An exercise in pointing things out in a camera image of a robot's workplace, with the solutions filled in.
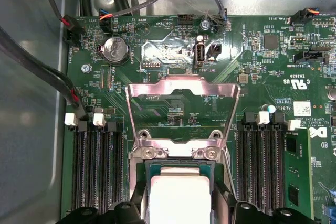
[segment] white label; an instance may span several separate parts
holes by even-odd
[[[323,149],[328,148],[328,143],[327,143],[327,142],[322,142],[322,143],[321,143],[321,147],[322,147]]]
[[[318,129],[315,129],[314,127],[310,127],[309,128],[309,133],[310,133],[311,138],[314,138],[316,136],[318,136],[320,138],[327,138],[328,137],[327,128],[325,128],[325,127],[318,128]]]
[[[310,102],[293,102],[294,116],[311,116]]]

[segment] black connector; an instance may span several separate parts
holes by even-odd
[[[216,60],[217,56],[222,53],[222,44],[221,43],[212,43],[210,45],[209,51],[206,55],[206,58],[209,59],[211,57]]]
[[[79,47],[80,35],[85,33],[84,28],[78,23],[75,18],[69,15],[65,15],[63,18],[69,23],[69,26],[65,26],[65,43],[69,44],[72,47]]]
[[[177,24],[178,25],[193,25],[195,16],[194,14],[178,14]]]
[[[294,26],[297,24],[307,24],[308,22],[313,20],[318,14],[312,13],[309,10],[313,12],[319,11],[318,8],[305,8],[303,10],[300,10],[290,17],[290,25]]]
[[[302,51],[293,57],[294,63],[321,62],[329,64],[329,55],[325,51]]]

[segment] dimm slot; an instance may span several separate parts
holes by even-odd
[[[270,131],[264,130],[264,149],[265,149],[265,159],[264,159],[264,172],[265,172],[265,184],[264,184],[264,195],[265,195],[265,213],[271,215],[272,213],[272,200],[271,200],[271,138]]]
[[[271,142],[271,188],[272,188],[272,210],[284,207],[284,181],[283,181],[283,131],[281,126],[272,127]]]
[[[243,130],[238,131],[237,135],[237,196],[239,201],[244,201],[244,140]]]
[[[260,208],[262,212],[265,212],[265,201],[264,201],[264,145],[263,145],[263,131],[258,130],[257,133],[257,181],[258,181],[258,190],[257,190],[257,206]]]
[[[258,146],[257,132],[250,131],[250,202],[258,205]]]
[[[97,141],[95,138],[95,132],[90,132],[89,139],[89,151],[88,151],[88,206],[96,207],[96,197],[97,197]]]
[[[84,132],[74,133],[73,169],[72,169],[72,211],[82,207],[85,201],[85,141]]]
[[[270,132],[263,126],[258,131],[258,206],[262,212],[271,214],[270,194]]]
[[[112,154],[112,202],[123,200],[123,137],[121,132],[113,134],[113,154]]]
[[[99,185],[99,213],[104,214],[109,207],[110,188],[110,133],[99,133],[100,141],[100,185]]]
[[[77,207],[77,181],[78,181],[78,142],[79,133],[73,133],[74,139],[74,149],[73,149],[73,159],[72,159],[72,197],[71,197],[71,211],[74,211]]]
[[[249,172],[250,172],[250,146],[249,146],[249,130],[243,133],[243,156],[244,156],[244,201],[250,202],[249,197]]]

